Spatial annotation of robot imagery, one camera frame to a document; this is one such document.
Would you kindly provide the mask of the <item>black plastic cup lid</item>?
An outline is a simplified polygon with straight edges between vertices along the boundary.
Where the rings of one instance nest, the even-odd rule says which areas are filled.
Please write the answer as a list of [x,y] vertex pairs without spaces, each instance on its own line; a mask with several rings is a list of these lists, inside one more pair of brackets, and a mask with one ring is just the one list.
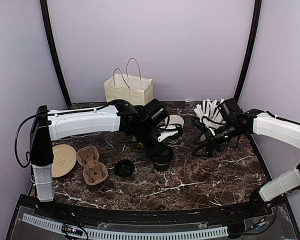
[[123,159],[118,161],[114,166],[114,172],[121,178],[129,177],[133,174],[135,165],[131,160]]

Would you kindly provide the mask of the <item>black paper coffee cup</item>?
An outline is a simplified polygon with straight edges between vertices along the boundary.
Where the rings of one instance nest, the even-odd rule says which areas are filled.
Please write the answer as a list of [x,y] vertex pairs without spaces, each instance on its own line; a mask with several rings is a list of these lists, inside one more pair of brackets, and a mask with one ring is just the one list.
[[170,168],[170,164],[158,164],[156,162],[153,163],[153,168],[156,174],[163,175]]

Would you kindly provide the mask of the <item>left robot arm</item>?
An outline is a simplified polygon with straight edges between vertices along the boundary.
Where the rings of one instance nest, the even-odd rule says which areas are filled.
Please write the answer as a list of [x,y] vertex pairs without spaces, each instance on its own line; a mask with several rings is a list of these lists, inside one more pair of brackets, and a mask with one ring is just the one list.
[[61,213],[60,206],[53,201],[53,141],[90,133],[124,132],[143,145],[153,167],[161,172],[161,166],[171,162],[173,153],[163,141],[178,134],[181,128],[177,124],[160,124],[169,121],[170,115],[157,99],[145,106],[115,99],[103,106],[77,110],[49,110],[42,105],[24,122],[29,120],[33,123],[26,160],[33,169],[40,208],[50,218],[57,218]]

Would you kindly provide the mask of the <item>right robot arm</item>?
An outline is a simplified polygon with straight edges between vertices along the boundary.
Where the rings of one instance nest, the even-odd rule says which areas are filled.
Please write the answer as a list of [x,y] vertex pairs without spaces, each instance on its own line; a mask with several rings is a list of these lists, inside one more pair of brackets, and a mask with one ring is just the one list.
[[[205,140],[191,154],[194,157],[213,157],[214,150],[220,150],[219,145],[245,133],[270,137],[300,150],[300,123],[277,117],[268,111],[251,109],[214,132],[206,131]],[[264,210],[265,202],[297,189],[300,189],[300,163],[251,193],[251,201],[245,205],[245,213],[256,217]]]

